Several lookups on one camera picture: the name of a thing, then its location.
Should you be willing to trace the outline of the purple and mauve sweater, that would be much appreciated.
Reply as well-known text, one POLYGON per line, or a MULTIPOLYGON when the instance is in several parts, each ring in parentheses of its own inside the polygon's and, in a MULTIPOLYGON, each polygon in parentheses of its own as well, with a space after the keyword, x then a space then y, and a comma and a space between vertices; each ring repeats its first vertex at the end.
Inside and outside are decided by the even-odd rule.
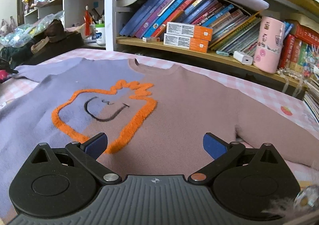
POLYGON ((72 58, 22 65, 16 78, 37 87, 1 110, 1 218, 13 207, 9 186, 35 146, 59 148, 108 137, 100 162, 127 174, 190 175, 208 164, 203 136, 258 148, 269 142, 287 161, 318 163, 318 135, 237 89, 173 65, 134 59, 72 58))

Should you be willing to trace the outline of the pink checkered table mat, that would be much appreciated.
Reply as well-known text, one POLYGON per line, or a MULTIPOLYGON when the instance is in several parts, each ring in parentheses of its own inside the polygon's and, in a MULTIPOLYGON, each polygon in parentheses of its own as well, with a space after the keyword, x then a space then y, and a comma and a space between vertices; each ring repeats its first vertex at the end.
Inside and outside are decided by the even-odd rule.
MULTIPOLYGON (((121 52, 108 52, 106 50, 97 49, 75 49, 62 55, 49 59, 42 64, 51 64, 65 61, 71 58, 86 58, 91 60, 118 60, 135 58, 138 62, 148 66, 154 66, 161 69, 170 68, 174 62, 163 59, 156 59, 146 56, 132 55, 121 52)), ((256 101, 261 102, 268 108, 284 116, 288 120, 298 124, 300 127, 308 130, 312 135, 318 137, 318 124, 310 113, 303 101, 293 98, 287 94, 264 87, 262 85, 245 81, 240 78, 221 74, 216 71, 206 70, 203 68, 190 66, 179 63, 178 65, 192 72, 205 75, 226 87, 234 88, 240 92, 250 96, 256 101)), ((16 101, 19 97, 34 90, 38 83, 29 79, 10 79, 1 84, 1 116, 8 109, 9 104, 16 101)))

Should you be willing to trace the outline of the white charger adapter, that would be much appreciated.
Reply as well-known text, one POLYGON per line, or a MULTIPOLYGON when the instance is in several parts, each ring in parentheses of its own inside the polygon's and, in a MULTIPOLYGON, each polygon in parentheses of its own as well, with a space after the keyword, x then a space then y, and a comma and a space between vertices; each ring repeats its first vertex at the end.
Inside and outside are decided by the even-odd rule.
POLYGON ((250 55, 248 55, 244 52, 234 51, 233 58, 243 65, 252 65, 253 64, 253 57, 251 57, 250 55))

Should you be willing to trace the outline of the stack of papers and magazines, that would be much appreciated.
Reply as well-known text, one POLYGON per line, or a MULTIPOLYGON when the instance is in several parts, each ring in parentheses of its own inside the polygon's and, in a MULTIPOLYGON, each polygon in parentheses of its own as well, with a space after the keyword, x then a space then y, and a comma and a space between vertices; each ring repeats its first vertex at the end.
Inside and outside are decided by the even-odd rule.
POLYGON ((308 80, 305 80, 307 89, 304 94, 303 101, 309 108, 316 123, 319 122, 319 86, 318 86, 318 74, 314 74, 308 80))

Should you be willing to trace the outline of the pink cylindrical tumbler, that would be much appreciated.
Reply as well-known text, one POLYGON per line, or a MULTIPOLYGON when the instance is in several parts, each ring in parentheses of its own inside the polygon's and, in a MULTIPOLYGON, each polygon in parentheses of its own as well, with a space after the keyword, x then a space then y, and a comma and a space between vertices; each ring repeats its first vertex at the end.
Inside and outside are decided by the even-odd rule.
POLYGON ((253 65, 269 74, 275 74, 283 47, 285 24, 263 16, 254 54, 253 65))

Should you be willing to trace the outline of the dark bag on side table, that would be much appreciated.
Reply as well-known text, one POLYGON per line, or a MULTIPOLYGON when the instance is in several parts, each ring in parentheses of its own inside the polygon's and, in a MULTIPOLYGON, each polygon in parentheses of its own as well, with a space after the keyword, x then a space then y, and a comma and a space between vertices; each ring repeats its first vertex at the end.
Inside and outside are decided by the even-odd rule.
POLYGON ((22 65, 37 65, 58 55, 80 48, 84 45, 81 33, 67 31, 61 20, 53 20, 40 34, 28 43, 28 55, 22 65))

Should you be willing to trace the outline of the red books on shelf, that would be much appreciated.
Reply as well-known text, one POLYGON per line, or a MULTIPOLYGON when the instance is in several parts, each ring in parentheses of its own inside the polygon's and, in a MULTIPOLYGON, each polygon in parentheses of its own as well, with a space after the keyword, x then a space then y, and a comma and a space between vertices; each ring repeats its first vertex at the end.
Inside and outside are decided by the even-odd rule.
POLYGON ((318 47, 318 32, 294 20, 289 20, 288 23, 292 24, 292 28, 284 39, 278 68, 289 68, 301 73, 307 49, 318 47))

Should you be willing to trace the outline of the white pen cup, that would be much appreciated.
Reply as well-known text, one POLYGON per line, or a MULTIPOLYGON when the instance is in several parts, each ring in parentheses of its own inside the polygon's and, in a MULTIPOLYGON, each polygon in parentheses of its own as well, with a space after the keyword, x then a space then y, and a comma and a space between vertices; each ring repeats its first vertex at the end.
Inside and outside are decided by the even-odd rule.
POLYGON ((96 36, 96 43, 99 46, 105 45, 105 24, 96 24, 95 25, 95 36, 96 36))

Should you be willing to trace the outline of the lower orange white box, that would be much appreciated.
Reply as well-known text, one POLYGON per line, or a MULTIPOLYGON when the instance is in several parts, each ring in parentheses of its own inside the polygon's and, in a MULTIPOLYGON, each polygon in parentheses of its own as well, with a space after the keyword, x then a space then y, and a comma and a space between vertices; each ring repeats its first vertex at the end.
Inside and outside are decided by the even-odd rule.
POLYGON ((164 34, 163 44, 165 46, 188 49, 199 53, 207 53, 209 42, 192 37, 164 34))

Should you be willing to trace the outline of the orange white box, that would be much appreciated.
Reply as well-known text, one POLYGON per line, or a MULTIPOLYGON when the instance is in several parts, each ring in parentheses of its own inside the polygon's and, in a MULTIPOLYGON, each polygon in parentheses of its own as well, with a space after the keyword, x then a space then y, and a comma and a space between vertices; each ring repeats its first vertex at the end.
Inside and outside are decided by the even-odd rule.
POLYGON ((178 22, 168 22, 166 25, 166 33, 191 37, 209 42, 213 38, 212 28, 178 22))
POLYGON ((209 42, 192 37, 164 34, 163 44, 165 46, 188 49, 199 53, 207 53, 209 42))

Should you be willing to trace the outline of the row of leaning books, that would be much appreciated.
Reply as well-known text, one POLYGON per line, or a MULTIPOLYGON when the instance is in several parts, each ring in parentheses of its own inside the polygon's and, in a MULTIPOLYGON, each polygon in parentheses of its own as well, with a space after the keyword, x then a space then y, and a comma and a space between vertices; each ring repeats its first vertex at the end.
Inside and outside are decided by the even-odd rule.
POLYGON ((139 8, 119 31, 120 44, 133 38, 163 44, 168 22, 186 23, 213 29, 211 52, 225 42, 237 40, 260 23, 259 13, 251 14, 228 0, 141 0, 139 8))

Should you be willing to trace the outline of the red figurine ornament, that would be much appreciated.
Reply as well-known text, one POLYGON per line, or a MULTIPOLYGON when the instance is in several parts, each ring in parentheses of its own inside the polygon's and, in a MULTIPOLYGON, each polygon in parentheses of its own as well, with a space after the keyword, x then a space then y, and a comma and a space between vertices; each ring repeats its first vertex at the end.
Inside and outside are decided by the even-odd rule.
POLYGON ((89 13, 88 5, 85 6, 84 20, 85 20, 85 36, 90 36, 91 16, 89 13))

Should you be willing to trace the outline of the upper orange white box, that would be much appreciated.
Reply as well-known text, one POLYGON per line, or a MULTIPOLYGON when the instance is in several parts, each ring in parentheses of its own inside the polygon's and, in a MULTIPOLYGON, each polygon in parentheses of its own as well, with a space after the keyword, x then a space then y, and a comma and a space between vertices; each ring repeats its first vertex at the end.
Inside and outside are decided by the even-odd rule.
POLYGON ((178 22, 168 22, 166 25, 166 33, 191 37, 209 42, 213 38, 212 28, 178 22))

